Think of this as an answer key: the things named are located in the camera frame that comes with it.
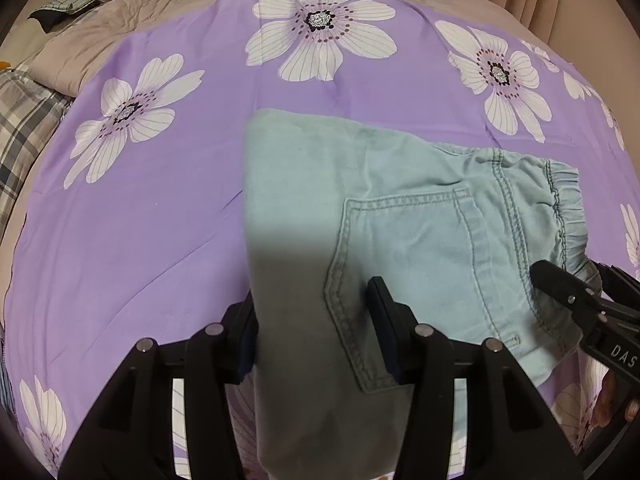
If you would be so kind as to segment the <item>person's right hand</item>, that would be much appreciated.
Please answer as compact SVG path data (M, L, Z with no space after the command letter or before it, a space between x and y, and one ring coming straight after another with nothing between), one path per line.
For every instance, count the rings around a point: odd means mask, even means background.
M616 376L609 370L602 380L602 387L593 408L591 423L596 427L605 427L612 419L612 406L616 393Z

